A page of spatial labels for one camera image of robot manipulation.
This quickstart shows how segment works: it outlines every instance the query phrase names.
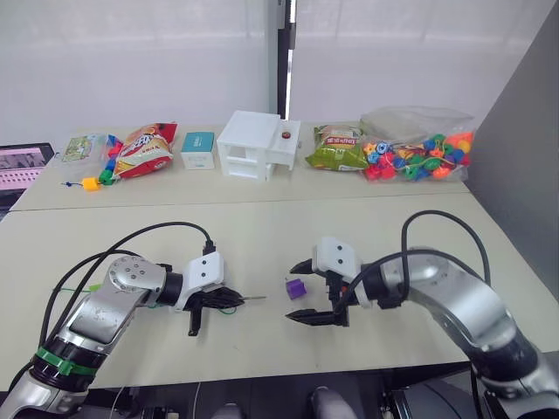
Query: white table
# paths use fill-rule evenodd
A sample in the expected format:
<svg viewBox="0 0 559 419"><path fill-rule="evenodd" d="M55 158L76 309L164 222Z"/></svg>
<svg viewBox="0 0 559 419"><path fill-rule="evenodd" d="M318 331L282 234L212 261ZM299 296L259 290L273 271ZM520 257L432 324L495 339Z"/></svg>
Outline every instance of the white table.
<svg viewBox="0 0 559 419"><path fill-rule="evenodd" d="M446 194L467 191L461 182L379 182L369 183L355 172L329 172L311 168L305 157L314 150L313 127L303 123L300 145L293 171L279 166L270 182L224 177L214 152L214 170L187 170L180 149L187 132L212 131L216 138L223 127L189 127L179 125L173 147L173 164L158 172L117 182L97 192L61 185L67 179L52 161L41 176L17 201L12 210L48 210L67 208L120 207L139 205L179 205L190 203L248 203L300 199L357 198L362 196L405 196ZM94 128L81 133L109 132L120 138L133 128Z"/></svg>
<svg viewBox="0 0 559 419"><path fill-rule="evenodd" d="M559 305L469 193L18 211L0 223L0 331L12 342L0 346L0 389L7 389L35 351L43 307L63 273L133 230L170 220L201 224L229 265L229 286L244 295L268 298L247 302L230 316L204 310L197 338L187 336L187 313L138 310L101 368L96 388L464 361L428 312L410 302L387 311L352 307L348 328L304 326L284 317L303 307L329 308L322 278L304 278L308 295L294 302L284 285L289 269L311 257L321 236L339 237L372 261L397 251L404 219L424 209L450 211L479 232L491 261L494 289L522 331L542 351L559 349L559 329L553 327L559 323ZM410 240L410 245L418 244L455 254L481 272L470 238L443 219L419 219ZM180 270L199 256L202 245L194 230L167 228L125 247ZM102 280L106 266L92 284ZM68 298L62 293L55 314Z"/></svg>

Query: snack package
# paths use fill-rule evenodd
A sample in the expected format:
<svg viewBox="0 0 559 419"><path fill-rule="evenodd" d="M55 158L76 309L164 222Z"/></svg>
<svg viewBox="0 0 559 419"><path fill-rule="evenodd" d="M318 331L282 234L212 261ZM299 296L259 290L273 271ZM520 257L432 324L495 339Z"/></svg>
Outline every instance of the snack package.
<svg viewBox="0 0 559 419"><path fill-rule="evenodd" d="M55 162L65 182L81 182L84 177L97 176L107 164L110 134L87 134L71 138L66 150Z"/></svg>
<svg viewBox="0 0 559 419"><path fill-rule="evenodd" d="M116 158L113 179L136 177L164 168L173 160L176 124L151 124L130 134Z"/></svg>
<svg viewBox="0 0 559 419"><path fill-rule="evenodd" d="M415 144L369 143L363 147L369 162L363 174L370 181L396 177L407 181L464 181L472 141L473 132L469 131L449 136L435 134Z"/></svg>
<svg viewBox="0 0 559 419"><path fill-rule="evenodd" d="M360 144L361 130L350 126L314 127L315 151L305 160L314 168L362 170L369 164Z"/></svg>

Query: laptop screen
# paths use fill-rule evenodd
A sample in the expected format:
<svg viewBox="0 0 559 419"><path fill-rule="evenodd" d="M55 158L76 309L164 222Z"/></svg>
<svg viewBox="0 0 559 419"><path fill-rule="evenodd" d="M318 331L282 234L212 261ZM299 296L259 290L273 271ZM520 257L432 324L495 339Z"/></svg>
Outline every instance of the laptop screen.
<svg viewBox="0 0 559 419"><path fill-rule="evenodd" d="M38 144L0 148L0 190L29 188L52 157L44 148Z"/></svg>

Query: purple cube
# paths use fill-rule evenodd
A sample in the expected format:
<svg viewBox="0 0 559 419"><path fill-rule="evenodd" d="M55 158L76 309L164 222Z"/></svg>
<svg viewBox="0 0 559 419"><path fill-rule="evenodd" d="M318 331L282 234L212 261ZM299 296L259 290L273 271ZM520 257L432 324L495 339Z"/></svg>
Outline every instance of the purple cube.
<svg viewBox="0 0 559 419"><path fill-rule="evenodd" d="M307 293L305 289L305 284L300 279L294 279L293 281L286 282L287 295L290 299L297 299Z"/></svg>

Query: orange chip bag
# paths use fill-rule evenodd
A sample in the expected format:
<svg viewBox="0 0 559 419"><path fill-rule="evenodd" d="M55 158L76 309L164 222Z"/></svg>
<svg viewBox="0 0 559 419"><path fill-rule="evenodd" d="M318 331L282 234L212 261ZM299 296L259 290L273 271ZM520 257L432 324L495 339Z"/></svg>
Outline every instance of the orange chip bag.
<svg viewBox="0 0 559 419"><path fill-rule="evenodd" d="M176 124L151 124L134 131L116 158L113 179L146 175L167 166L173 160L175 131Z"/></svg>

